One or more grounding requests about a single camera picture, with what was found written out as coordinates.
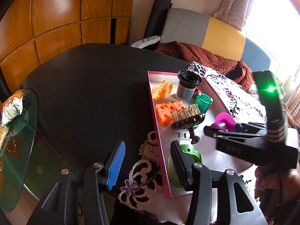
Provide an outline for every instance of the yellow cushion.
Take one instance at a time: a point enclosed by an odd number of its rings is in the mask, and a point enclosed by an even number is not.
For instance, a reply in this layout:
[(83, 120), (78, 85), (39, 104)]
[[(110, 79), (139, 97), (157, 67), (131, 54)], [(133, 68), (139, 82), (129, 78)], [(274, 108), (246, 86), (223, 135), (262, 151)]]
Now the yellow cushion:
[(210, 17), (202, 48), (224, 58), (240, 60), (245, 41), (241, 31)]

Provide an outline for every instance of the sofa armrest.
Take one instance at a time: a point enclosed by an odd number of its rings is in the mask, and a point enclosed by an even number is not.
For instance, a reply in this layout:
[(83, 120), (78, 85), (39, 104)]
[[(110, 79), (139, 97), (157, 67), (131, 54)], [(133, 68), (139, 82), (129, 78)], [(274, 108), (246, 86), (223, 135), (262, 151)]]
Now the sofa armrest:
[(152, 44), (155, 44), (156, 42), (159, 42), (161, 40), (160, 36), (151, 36), (142, 40), (138, 40), (135, 43), (131, 45), (131, 47), (136, 47), (136, 48), (144, 48), (145, 46), (149, 46)]

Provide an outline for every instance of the bright window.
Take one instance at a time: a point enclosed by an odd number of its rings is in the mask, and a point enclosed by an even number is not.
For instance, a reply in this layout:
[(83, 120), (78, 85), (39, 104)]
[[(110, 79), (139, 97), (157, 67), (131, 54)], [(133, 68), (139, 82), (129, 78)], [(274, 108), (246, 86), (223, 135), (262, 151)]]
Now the bright window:
[(300, 65), (300, 16), (289, 0), (255, 0), (247, 36), (262, 45), (291, 77)]

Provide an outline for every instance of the curtain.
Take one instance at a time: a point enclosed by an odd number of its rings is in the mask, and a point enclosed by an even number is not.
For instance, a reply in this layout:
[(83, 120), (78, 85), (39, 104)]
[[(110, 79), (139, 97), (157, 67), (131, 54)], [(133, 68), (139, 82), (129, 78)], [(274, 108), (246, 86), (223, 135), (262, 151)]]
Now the curtain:
[(247, 19), (254, 0), (224, 0), (220, 10), (214, 14), (219, 19), (240, 31), (247, 31)]
[(286, 102), (290, 116), (298, 126), (300, 124), (300, 85), (295, 89), (293, 94)]

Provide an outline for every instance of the tray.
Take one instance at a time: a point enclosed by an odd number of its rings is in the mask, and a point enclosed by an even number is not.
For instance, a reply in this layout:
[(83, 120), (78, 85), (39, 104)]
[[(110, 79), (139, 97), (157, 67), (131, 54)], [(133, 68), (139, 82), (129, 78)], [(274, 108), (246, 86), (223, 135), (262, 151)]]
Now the tray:
[[(151, 90), (154, 85), (161, 83), (163, 80), (167, 80), (175, 85), (170, 95), (163, 98), (160, 101), (153, 101)], [(195, 134), (200, 137), (200, 142), (195, 144), (194, 147), (201, 154), (203, 164), (207, 166), (211, 170), (216, 170), (220, 172), (224, 172), (227, 168), (232, 168), (237, 173), (242, 173), (252, 166), (251, 163), (245, 162), (243, 160), (237, 159), (215, 149), (216, 142), (213, 138), (207, 137), (203, 133), (203, 127), (206, 125), (211, 125), (214, 123), (214, 119), (217, 114), (221, 112), (229, 113), (226, 106), (223, 104), (218, 94), (212, 88), (212, 86), (206, 81), (205, 78), (202, 78), (202, 83), (198, 87), (204, 94), (213, 98), (213, 103), (210, 109), (205, 114), (205, 120), (203, 123), (199, 125), (197, 129), (195, 129)], [(156, 138), (160, 144), (160, 170), (163, 181), (163, 192), (165, 198), (175, 198), (185, 195), (190, 195), (192, 192), (182, 191), (180, 188), (176, 188), (172, 186), (169, 182), (168, 178), (168, 159), (170, 156), (170, 144), (173, 140), (178, 138), (178, 132), (180, 133), (180, 137), (183, 138), (184, 133), (186, 133), (186, 137), (190, 136), (188, 130), (172, 130), (171, 126), (161, 126), (156, 118), (155, 114), (155, 106), (156, 104), (161, 104), (165, 102), (175, 102), (179, 101), (176, 98), (176, 90), (178, 86), (178, 77), (177, 73), (166, 73), (166, 72), (153, 72), (148, 71), (148, 89), (149, 96), (151, 102), (151, 110), (153, 115), (154, 127), (157, 132)], [(191, 103), (194, 102), (192, 99), (190, 102), (184, 103), (185, 107), (189, 107)]]

